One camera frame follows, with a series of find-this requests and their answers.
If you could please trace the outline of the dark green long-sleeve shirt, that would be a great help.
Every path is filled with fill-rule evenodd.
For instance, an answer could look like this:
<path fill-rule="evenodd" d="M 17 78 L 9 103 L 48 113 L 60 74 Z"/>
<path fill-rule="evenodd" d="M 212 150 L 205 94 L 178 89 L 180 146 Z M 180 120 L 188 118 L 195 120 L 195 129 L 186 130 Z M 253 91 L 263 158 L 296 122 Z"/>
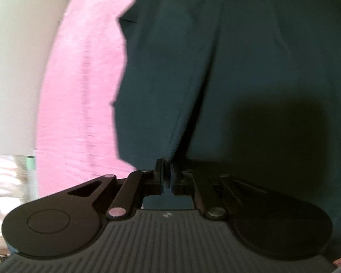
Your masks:
<path fill-rule="evenodd" d="M 341 0 L 136 0 L 119 23 L 120 158 L 290 192 L 329 214 L 341 258 Z"/>

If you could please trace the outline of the pink ribbed bed blanket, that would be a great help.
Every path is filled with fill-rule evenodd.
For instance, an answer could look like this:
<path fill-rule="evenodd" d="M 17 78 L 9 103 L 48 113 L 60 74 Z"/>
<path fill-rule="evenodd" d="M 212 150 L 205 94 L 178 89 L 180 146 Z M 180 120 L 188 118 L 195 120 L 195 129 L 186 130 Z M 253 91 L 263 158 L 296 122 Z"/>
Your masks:
<path fill-rule="evenodd" d="M 40 92 L 36 178 L 40 197 L 104 174 L 125 178 L 113 102 L 125 65 L 118 18 L 135 0 L 70 0 Z"/>

